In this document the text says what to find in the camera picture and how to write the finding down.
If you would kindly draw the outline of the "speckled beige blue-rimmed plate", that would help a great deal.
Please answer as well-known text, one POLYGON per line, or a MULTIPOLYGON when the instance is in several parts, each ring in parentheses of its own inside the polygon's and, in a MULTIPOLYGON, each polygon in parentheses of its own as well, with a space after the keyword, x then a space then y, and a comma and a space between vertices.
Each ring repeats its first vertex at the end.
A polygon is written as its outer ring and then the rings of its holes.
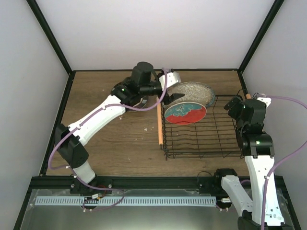
POLYGON ((174 93, 180 93, 184 94, 184 96, 174 100, 168 105, 164 104, 165 108, 169 108, 175 104, 185 102, 198 103, 208 108, 215 100, 215 93, 213 89, 209 85, 200 82, 183 82, 172 88, 169 88, 167 93, 170 95, 174 93))

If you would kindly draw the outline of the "red and teal floral plate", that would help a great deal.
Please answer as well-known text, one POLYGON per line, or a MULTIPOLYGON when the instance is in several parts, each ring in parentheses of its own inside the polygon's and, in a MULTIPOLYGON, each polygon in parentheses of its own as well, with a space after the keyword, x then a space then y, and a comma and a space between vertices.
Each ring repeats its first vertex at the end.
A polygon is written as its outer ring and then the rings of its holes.
POLYGON ((182 102, 167 108, 165 120, 175 125, 187 125, 202 120, 207 114, 205 106, 195 102, 182 102))

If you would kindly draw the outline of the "black rimmed cream plate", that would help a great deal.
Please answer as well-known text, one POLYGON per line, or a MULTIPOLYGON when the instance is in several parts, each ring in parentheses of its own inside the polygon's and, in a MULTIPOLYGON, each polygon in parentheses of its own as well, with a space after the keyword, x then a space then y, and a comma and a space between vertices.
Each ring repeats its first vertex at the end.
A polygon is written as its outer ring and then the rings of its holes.
POLYGON ((133 97, 132 100, 130 101, 130 106, 133 107, 133 109, 130 109, 130 111, 136 112, 144 109, 148 102, 148 98, 149 96, 147 95, 145 96, 138 95, 133 97))

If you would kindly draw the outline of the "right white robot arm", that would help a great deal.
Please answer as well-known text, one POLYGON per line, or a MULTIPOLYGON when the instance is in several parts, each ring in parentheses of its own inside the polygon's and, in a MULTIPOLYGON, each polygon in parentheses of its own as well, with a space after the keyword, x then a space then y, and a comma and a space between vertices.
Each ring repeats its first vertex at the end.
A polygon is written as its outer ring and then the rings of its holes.
POLYGON ((225 106, 235 120, 238 147, 248 167, 252 195, 248 195, 233 169, 218 169, 213 187, 226 192, 238 214, 240 230, 290 230, 282 215, 274 173, 273 140, 264 130, 270 98, 247 98, 235 95, 225 106))

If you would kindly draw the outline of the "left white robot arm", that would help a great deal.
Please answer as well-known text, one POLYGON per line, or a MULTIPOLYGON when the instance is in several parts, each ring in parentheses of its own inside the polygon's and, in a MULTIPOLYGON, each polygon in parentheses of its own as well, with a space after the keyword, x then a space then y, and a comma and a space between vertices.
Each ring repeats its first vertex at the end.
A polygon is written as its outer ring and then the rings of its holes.
POLYGON ((55 147, 48 159, 48 167, 53 168, 52 158, 58 152, 67 163, 65 168, 71 169, 81 182, 81 188, 86 193, 94 193, 98 188, 98 181, 88 162, 89 154, 85 149, 88 141, 127 111, 148 111, 160 103, 171 103, 183 97, 182 93, 167 93, 167 89, 179 83, 180 75, 173 69, 162 69, 160 73, 156 73, 152 64, 139 62, 131 75, 116 84, 110 95, 93 111, 68 126, 57 126, 55 147))

